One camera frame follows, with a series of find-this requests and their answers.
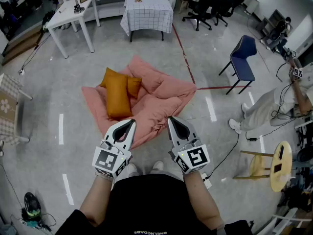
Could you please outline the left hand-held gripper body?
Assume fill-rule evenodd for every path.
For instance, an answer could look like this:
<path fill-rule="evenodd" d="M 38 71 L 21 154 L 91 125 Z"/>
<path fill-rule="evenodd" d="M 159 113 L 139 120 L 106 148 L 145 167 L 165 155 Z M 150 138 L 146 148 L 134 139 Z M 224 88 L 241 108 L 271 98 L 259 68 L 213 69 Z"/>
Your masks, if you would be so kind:
<path fill-rule="evenodd" d="M 95 149 L 92 166 L 95 168 L 97 175 L 115 180 L 127 167 L 131 158 L 130 151 L 101 140 L 100 146 Z"/>

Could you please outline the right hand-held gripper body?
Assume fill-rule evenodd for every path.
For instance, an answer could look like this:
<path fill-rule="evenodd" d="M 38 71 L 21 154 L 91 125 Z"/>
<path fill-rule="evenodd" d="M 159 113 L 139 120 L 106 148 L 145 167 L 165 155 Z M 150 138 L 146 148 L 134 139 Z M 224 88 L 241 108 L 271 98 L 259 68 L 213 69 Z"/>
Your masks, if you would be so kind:
<path fill-rule="evenodd" d="M 207 147 L 199 138 L 173 147 L 169 154 L 183 174 L 198 171 L 210 163 Z"/>

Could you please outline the pink quilted duvet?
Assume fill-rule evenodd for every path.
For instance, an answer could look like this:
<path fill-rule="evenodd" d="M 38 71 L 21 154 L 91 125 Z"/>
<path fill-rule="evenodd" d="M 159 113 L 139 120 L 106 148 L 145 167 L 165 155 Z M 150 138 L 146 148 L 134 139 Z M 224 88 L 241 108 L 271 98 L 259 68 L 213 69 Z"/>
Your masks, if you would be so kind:
<path fill-rule="evenodd" d="M 136 121 L 131 148 L 144 144 L 166 129 L 168 117 L 178 116 L 197 90 L 195 84 L 156 70 L 138 55 L 133 56 L 125 69 L 118 73 L 141 78 L 137 99 L 128 94 L 132 117 L 110 118 L 106 107 L 107 89 L 100 85 L 82 87 L 82 93 L 103 136 L 112 125 L 122 120 L 132 118 Z"/>

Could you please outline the person's right forearm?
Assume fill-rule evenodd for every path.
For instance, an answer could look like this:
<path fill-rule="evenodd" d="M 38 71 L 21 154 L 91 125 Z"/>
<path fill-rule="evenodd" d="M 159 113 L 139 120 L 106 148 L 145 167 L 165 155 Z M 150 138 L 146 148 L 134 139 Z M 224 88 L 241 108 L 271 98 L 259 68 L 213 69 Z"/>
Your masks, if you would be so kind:
<path fill-rule="evenodd" d="M 210 230 L 224 228 L 224 221 L 198 171 L 183 176 L 190 203 L 198 218 Z"/>

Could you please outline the person's left forearm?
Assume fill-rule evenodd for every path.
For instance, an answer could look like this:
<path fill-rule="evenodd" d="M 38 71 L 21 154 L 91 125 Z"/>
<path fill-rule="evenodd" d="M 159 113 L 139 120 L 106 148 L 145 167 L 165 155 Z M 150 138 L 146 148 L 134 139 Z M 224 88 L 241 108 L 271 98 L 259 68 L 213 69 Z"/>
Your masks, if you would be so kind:
<path fill-rule="evenodd" d="M 105 219 L 111 188 L 112 182 L 96 176 L 79 209 L 94 227 L 99 226 Z"/>

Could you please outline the beige wristband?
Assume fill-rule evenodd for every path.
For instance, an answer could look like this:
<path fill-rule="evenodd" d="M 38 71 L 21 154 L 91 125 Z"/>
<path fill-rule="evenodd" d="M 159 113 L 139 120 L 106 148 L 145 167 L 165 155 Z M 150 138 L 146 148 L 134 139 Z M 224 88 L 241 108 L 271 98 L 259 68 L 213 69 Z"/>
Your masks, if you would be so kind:
<path fill-rule="evenodd" d="M 114 178 L 109 177 L 109 176 L 104 175 L 104 174 L 101 174 L 101 173 L 98 173 L 98 172 L 96 172 L 95 175 L 98 176 L 98 177 L 101 177 L 101 178 L 103 178 L 103 179 L 105 179 L 105 180 L 108 180 L 108 181 L 110 181 L 110 182 L 113 182 L 113 181 L 114 181 Z"/>

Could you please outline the person's left white shoe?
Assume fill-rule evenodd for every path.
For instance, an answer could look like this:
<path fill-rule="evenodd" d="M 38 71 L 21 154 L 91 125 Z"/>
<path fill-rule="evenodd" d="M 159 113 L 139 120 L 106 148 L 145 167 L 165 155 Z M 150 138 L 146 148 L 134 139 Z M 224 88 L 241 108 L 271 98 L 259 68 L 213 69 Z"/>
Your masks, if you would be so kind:
<path fill-rule="evenodd" d="M 128 164 L 128 177 L 138 176 L 138 170 L 135 164 L 130 163 Z"/>

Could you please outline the person's white shoe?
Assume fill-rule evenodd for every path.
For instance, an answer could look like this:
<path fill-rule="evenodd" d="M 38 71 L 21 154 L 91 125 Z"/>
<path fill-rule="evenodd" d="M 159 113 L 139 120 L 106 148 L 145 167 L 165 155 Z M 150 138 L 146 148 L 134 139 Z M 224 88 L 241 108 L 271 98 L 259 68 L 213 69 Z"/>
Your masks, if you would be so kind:
<path fill-rule="evenodd" d="M 138 176 L 138 170 L 135 164 L 130 163 L 128 164 L 128 177 Z"/>
<path fill-rule="evenodd" d="M 154 165 L 153 165 L 153 168 L 151 170 L 151 173 L 152 172 L 162 172 L 164 169 L 164 163 L 163 161 L 157 161 Z"/>

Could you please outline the person's right white shoe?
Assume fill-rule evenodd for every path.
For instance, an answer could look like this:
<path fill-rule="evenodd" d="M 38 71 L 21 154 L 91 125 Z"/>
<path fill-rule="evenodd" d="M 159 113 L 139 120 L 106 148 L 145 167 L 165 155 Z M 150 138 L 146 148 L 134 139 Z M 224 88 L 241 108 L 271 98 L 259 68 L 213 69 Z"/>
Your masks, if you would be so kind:
<path fill-rule="evenodd" d="M 162 172 L 164 169 L 164 163 L 163 161 L 157 161 L 154 165 L 153 165 L 153 168 L 151 170 L 151 173 L 152 172 Z"/>

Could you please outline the person's black shirt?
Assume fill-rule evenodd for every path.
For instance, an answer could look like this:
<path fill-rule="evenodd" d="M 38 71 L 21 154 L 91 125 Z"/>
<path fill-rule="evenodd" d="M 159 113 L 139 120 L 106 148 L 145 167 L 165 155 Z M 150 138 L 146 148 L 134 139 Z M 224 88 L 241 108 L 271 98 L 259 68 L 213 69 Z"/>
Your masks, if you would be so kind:
<path fill-rule="evenodd" d="M 79 210 L 55 235 L 253 235 L 245 220 L 210 230 L 198 220 L 184 179 L 152 174 L 112 183 L 104 221 L 92 226 Z"/>

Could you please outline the blue chair with black legs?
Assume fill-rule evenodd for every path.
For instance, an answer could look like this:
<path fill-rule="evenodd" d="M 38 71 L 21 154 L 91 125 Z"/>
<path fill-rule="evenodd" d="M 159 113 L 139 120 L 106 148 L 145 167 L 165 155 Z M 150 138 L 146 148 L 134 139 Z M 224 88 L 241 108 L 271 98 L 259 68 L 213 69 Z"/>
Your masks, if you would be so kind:
<path fill-rule="evenodd" d="M 247 61 L 247 58 L 256 54 L 257 48 L 255 39 L 250 36 L 243 35 L 236 47 L 231 52 L 229 56 L 230 61 L 219 73 L 219 75 L 221 75 L 228 68 L 228 66 L 231 65 L 234 69 L 233 76 L 237 76 L 237 81 L 227 91 L 226 95 L 228 95 L 241 81 L 247 82 L 247 84 L 240 90 L 239 94 L 241 94 L 247 87 L 251 85 L 252 82 L 255 81 L 255 76 Z"/>

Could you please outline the black and green helmet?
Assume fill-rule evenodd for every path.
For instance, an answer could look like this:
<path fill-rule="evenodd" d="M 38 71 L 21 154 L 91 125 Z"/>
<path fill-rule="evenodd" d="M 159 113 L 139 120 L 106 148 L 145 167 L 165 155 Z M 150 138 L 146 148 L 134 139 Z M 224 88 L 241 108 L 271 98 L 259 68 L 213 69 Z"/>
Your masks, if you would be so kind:
<path fill-rule="evenodd" d="M 22 208 L 22 219 L 25 222 L 41 220 L 41 205 L 37 197 L 31 192 L 24 195 L 24 208 Z"/>

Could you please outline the round wooden stool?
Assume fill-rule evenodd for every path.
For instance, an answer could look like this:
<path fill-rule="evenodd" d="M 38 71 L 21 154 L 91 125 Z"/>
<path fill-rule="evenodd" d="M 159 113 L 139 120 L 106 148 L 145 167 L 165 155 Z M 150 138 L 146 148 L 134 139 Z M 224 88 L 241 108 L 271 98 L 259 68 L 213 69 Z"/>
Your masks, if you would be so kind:
<path fill-rule="evenodd" d="M 253 155 L 249 176 L 235 176 L 234 180 L 259 180 L 268 178 L 274 192 L 280 192 L 291 179 L 292 150 L 287 141 L 280 142 L 273 154 L 251 151 L 241 153 Z"/>

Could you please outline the table with gingham flower cloth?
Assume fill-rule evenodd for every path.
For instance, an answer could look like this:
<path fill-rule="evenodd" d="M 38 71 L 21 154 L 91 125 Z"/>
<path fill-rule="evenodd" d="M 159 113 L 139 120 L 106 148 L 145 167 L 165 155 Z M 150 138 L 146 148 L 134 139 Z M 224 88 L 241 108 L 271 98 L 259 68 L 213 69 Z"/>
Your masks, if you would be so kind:
<path fill-rule="evenodd" d="M 18 100 L 21 94 L 33 99 L 22 91 L 22 84 L 17 79 L 5 73 L 0 75 L 0 144 L 17 145 L 21 141 L 30 141 L 30 138 L 17 134 Z"/>

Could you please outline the table with white grid cloth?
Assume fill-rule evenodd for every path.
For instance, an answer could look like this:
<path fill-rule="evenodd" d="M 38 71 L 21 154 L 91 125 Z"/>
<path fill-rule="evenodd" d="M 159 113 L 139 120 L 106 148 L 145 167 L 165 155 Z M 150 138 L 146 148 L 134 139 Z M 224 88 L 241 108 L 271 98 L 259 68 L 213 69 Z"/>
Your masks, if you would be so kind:
<path fill-rule="evenodd" d="M 172 32 L 174 12 L 169 0 L 125 0 L 124 7 L 120 25 L 129 36 L 130 42 L 137 30 L 156 30 L 162 36 Z"/>

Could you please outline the wooden platform step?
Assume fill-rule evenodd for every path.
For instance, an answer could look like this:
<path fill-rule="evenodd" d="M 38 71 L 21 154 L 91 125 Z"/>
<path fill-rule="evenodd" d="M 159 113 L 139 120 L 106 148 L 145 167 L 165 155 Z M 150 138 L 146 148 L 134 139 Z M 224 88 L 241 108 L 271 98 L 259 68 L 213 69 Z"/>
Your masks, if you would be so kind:
<path fill-rule="evenodd" d="M 2 54 L 3 59 L 1 64 L 5 65 L 24 52 L 37 47 L 43 34 L 42 26 L 39 25 L 9 43 Z"/>

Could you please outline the small metal desk stand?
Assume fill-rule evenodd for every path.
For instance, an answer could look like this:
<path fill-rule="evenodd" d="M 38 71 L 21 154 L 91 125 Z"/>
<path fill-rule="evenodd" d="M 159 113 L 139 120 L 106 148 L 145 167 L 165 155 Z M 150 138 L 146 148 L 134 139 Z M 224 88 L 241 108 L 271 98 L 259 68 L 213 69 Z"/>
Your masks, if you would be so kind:
<path fill-rule="evenodd" d="M 80 3 L 78 2 L 78 0 L 74 0 L 74 1 L 75 1 L 74 14 L 79 14 L 79 13 L 83 12 L 85 10 L 85 8 L 80 6 Z"/>

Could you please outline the light wooden chair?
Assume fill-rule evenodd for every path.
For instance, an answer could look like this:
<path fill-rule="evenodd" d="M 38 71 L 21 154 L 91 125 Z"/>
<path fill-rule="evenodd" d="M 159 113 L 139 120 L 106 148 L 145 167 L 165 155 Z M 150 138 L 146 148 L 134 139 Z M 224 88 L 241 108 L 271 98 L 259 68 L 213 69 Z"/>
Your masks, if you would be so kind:
<path fill-rule="evenodd" d="M 189 4 L 192 3 L 193 0 L 180 0 L 180 8 L 179 8 L 179 14 L 184 10 L 187 9 Z"/>

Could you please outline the black office chair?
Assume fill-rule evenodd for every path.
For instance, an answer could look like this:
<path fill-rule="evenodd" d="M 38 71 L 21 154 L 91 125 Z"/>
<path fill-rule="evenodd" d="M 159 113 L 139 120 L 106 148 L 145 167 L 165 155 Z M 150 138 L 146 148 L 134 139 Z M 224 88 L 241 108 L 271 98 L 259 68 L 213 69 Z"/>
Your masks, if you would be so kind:
<path fill-rule="evenodd" d="M 188 8 L 192 10 L 192 12 L 188 12 L 188 16 L 182 18 L 182 21 L 186 21 L 186 19 L 195 19 L 197 21 L 196 31 L 199 31 L 199 23 L 202 22 L 208 26 L 208 30 L 212 30 L 212 26 L 206 22 L 207 19 L 207 10 L 210 7 L 210 0 L 189 0 Z"/>
<path fill-rule="evenodd" d="M 234 9 L 239 6 L 244 0 L 216 0 L 216 4 L 212 7 L 212 14 L 215 17 L 214 25 L 217 26 L 219 20 L 228 26 L 224 18 L 229 18 L 233 15 Z"/>

